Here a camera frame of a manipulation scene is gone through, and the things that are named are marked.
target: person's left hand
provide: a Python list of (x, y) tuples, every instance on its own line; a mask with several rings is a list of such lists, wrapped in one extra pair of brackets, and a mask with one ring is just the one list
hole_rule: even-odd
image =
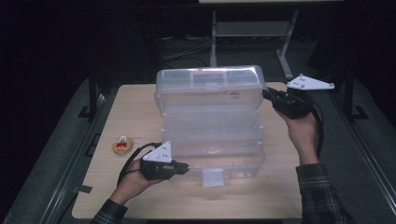
[(113, 194), (110, 196), (110, 200), (125, 205), (130, 199), (136, 197), (145, 189), (151, 185), (158, 184), (163, 180), (147, 180), (138, 171), (140, 169), (140, 160), (134, 160), (128, 167), (127, 171), (133, 171), (126, 174), (117, 188), (114, 190)]

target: plaid sleeve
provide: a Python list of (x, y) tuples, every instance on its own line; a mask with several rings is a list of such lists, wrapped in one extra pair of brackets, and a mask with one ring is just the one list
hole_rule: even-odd
[(127, 207), (107, 199), (91, 224), (120, 224), (127, 210)]
[(303, 223), (355, 223), (322, 164), (296, 167), (303, 200)]

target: transparent plastic container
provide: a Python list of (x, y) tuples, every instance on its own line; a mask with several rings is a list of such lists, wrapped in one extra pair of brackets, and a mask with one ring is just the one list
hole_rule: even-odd
[(154, 97), (164, 117), (162, 141), (171, 142), (174, 160), (191, 168), (171, 180), (218, 186), (253, 177), (264, 162), (262, 89), (259, 66), (160, 71)]

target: small round object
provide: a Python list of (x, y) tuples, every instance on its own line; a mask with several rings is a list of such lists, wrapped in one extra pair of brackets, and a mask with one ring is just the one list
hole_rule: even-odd
[(112, 148), (115, 153), (125, 155), (132, 149), (132, 139), (127, 136), (121, 136), (113, 142)]

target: light wood surface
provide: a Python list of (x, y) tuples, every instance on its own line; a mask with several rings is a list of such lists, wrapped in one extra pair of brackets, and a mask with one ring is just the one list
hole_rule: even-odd
[[(282, 83), (267, 85), (286, 89)], [(84, 179), (83, 185), (92, 187), (92, 191), (78, 195), (73, 208), (75, 218), (92, 218), (115, 189), (120, 170), (131, 156), (113, 152), (111, 144), (117, 137), (132, 137), (133, 151), (146, 143), (161, 141), (163, 117), (154, 102), (154, 92), (155, 85), (120, 87)], [(255, 177), (227, 180), (225, 187), (216, 188), (203, 188), (201, 182), (164, 181), (129, 201), (126, 217), (301, 217), (295, 173), (299, 161), (286, 124), (268, 101), (260, 107), (260, 119), (265, 162)]]
[(202, 4), (212, 3), (315, 3), (344, 2), (344, 0), (199, 0)]

